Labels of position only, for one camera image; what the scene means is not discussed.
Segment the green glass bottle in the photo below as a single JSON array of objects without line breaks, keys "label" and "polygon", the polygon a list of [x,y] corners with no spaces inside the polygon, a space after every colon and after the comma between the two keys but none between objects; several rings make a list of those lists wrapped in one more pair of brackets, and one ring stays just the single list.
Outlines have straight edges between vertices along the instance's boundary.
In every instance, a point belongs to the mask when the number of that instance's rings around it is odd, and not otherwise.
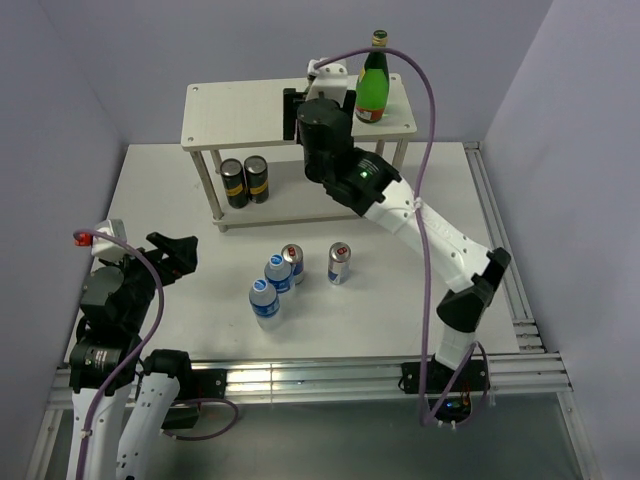
[{"label": "green glass bottle", "polygon": [[371,51],[356,83],[355,115],[364,123],[376,123],[383,117],[390,88],[387,57]]}]

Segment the water bottle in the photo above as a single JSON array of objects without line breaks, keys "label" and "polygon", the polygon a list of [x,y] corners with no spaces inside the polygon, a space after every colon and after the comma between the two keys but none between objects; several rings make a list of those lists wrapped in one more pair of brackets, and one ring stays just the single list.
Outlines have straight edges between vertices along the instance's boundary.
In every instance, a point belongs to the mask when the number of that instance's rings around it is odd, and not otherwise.
[{"label": "water bottle", "polygon": [[256,279],[248,298],[259,326],[266,331],[276,329],[281,320],[281,308],[275,287],[265,279]]},{"label": "water bottle", "polygon": [[288,294],[295,287],[293,268],[280,254],[269,257],[264,267],[264,275],[279,295]]}]

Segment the blue silver can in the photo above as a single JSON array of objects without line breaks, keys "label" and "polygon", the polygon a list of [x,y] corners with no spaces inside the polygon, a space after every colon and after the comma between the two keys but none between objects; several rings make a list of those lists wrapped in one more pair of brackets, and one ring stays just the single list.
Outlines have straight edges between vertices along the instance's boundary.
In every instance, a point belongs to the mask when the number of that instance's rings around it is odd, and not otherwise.
[{"label": "blue silver can", "polygon": [[282,257],[291,265],[296,285],[304,280],[304,253],[297,244],[287,244],[281,250]]},{"label": "blue silver can", "polygon": [[328,279],[335,285],[343,284],[349,277],[351,248],[345,242],[336,242],[329,248]]}]

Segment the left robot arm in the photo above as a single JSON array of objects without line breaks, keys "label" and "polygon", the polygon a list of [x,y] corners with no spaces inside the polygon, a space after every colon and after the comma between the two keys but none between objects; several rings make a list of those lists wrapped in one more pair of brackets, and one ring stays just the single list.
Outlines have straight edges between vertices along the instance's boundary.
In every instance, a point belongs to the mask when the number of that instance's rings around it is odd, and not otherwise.
[{"label": "left robot arm", "polygon": [[195,272],[198,240],[157,232],[146,239],[152,250],[134,250],[117,221],[74,234],[76,244],[90,247],[102,265],[84,280],[69,357],[70,479],[143,478],[172,403],[195,386],[186,352],[141,356],[148,340],[140,330],[151,302],[164,301],[165,287]]}]

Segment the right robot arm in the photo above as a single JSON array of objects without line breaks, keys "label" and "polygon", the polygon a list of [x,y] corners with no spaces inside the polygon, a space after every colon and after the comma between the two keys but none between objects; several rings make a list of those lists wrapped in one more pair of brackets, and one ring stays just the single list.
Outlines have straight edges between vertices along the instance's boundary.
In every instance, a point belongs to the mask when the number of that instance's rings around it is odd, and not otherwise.
[{"label": "right robot arm", "polygon": [[355,145],[349,106],[293,88],[283,91],[283,137],[301,144],[306,178],[337,203],[389,231],[428,261],[448,291],[436,308],[444,324],[434,354],[433,378],[452,390],[468,374],[464,357],[479,322],[511,262],[502,247],[490,250],[457,230],[419,200],[399,171],[380,155]]}]

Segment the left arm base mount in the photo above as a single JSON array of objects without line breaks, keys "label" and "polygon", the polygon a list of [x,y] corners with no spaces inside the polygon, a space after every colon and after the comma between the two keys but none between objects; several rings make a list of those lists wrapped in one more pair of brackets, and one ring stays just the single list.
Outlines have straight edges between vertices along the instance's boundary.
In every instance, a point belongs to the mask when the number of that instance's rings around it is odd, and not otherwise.
[{"label": "left arm base mount", "polygon": [[186,404],[196,398],[218,398],[225,395],[227,385],[226,369],[196,369],[192,372],[190,386],[181,389],[170,407],[161,426],[164,430],[176,431],[193,428],[202,409],[201,403]]}]

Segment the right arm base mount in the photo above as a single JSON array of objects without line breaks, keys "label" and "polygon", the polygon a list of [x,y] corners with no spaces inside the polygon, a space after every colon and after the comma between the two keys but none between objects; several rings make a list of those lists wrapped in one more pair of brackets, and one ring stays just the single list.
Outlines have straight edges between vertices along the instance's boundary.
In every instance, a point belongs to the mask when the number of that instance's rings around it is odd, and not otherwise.
[{"label": "right arm base mount", "polygon": [[[401,377],[397,386],[403,393],[413,395],[419,392],[419,370],[418,362],[401,364]],[[453,370],[436,364],[434,360],[429,362],[426,395],[430,409],[435,407],[437,399],[453,373]],[[467,420],[473,411],[471,395],[479,393],[486,397],[490,386],[488,369],[484,362],[469,360],[454,382],[444,403],[437,410],[436,420],[451,425]]]}]

